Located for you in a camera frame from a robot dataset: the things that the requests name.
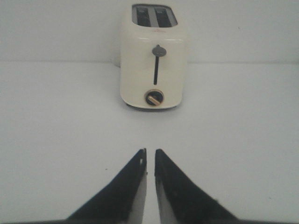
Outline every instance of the white wall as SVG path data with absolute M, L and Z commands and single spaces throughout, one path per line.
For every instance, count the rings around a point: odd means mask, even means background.
M 299 1 L 176 0 L 189 61 L 299 63 Z M 120 0 L 1 0 L 0 60 L 108 62 L 119 51 Z

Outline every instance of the toaster lever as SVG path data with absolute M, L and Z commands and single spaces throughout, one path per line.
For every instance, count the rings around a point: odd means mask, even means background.
M 166 55 L 166 49 L 157 45 L 153 48 L 152 53 L 156 56 L 155 60 L 155 75 L 154 75 L 154 85 L 157 85 L 158 82 L 158 68 L 159 68 L 159 57 L 163 57 Z
M 166 55 L 166 49 L 160 47 L 160 45 L 157 45 L 156 47 L 154 47 L 152 52 L 153 52 L 154 56 L 156 56 L 156 57 L 163 57 Z

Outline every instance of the white surface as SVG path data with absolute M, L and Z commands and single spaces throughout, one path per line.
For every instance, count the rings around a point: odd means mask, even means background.
M 190 64 L 183 103 L 141 112 L 109 63 L 0 63 L 0 221 L 62 219 L 162 148 L 239 218 L 299 220 L 299 66 Z
M 1 0 L 0 59 L 99 61 L 118 56 L 120 0 Z M 299 62 L 297 0 L 174 0 L 192 62 Z

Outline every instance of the toaster top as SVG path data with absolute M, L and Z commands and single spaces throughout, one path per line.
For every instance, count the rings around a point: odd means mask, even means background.
M 170 7 L 148 4 L 132 6 L 132 21 L 143 27 L 168 28 L 178 24 Z

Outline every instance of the browning control dial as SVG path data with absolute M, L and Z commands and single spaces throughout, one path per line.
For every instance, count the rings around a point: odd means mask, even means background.
M 151 106 L 159 106 L 164 100 L 160 90 L 150 90 L 145 94 L 145 101 Z

